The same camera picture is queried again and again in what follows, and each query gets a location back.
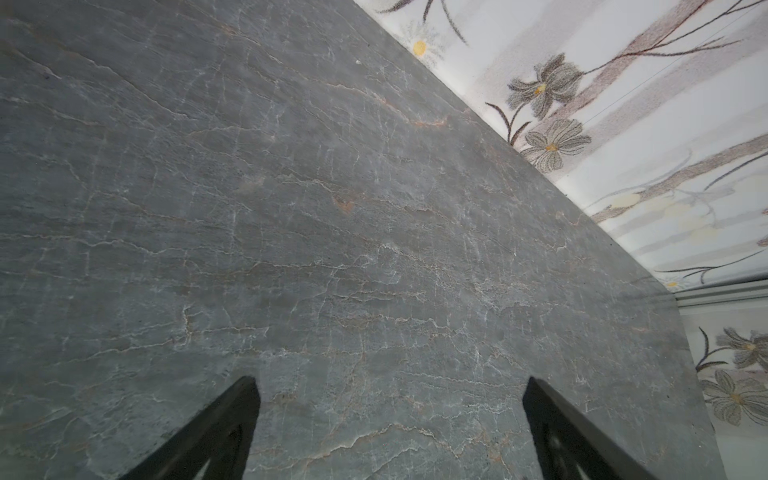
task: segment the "floral wallpaper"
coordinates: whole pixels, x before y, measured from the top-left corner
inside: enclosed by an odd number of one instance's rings
[[[356,0],[669,290],[768,273],[766,0]]]
[[[768,297],[680,308],[729,480],[768,469]]]

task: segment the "white trim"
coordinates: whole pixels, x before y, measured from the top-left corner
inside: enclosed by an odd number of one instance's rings
[[[733,302],[702,303],[700,305],[680,307],[680,315],[698,315],[700,313],[712,312],[734,312],[741,309],[768,309],[768,297],[750,298],[747,300],[735,300]]]
[[[699,290],[675,293],[677,306],[689,307],[711,303],[733,303],[743,300],[768,298],[768,280],[713,286]]]

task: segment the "painted flower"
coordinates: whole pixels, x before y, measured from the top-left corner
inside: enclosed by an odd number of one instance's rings
[[[533,115],[542,120],[553,101],[567,104],[573,100],[583,74],[576,68],[576,64],[565,61],[565,54],[562,53],[550,58],[547,63],[536,65],[534,69],[536,81],[526,82],[520,78],[512,80],[509,84],[512,93],[507,103],[514,110],[531,102]]]
[[[768,372],[768,333],[758,333],[754,330],[750,338],[745,339],[732,328],[723,329],[725,335],[717,336],[717,345],[736,350],[733,363],[738,369],[759,363]]]
[[[563,168],[563,155],[576,155],[584,145],[592,141],[587,135],[580,135],[581,122],[576,120],[555,120],[543,135],[537,131],[525,134],[525,141],[531,146],[520,152],[540,172],[548,174]]]
[[[677,292],[685,288],[685,279],[671,280],[669,282],[662,282],[666,288],[672,292]]]
[[[768,425],[768,389],[755,379],[733,381],[723,370],[715,372],[715,382],[701,381],[701,389],[708,395],[714,415],[724,422],[738,426],[741,412],[759,425]]]
[[[443,59],[445,44],[442,36],[426,24],[410,22],[404,25],[397,39],[401,45],[429,67],[434,67]]]

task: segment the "slate surface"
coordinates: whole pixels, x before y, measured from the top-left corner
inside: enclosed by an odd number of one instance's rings
[[[247,478],[539,478],[529,375],[723,477],[672,297],[350,0],[7,13],[9,478],[116,478],[241,375]]]

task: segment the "yellow flower center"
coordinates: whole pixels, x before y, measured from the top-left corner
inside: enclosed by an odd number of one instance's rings
[[[417,57],[421,57],[424,55],[424,53],[427,51],[427,44],[423,41],[419,40],[415,44],[413,44],[413,53],[416,54]]]

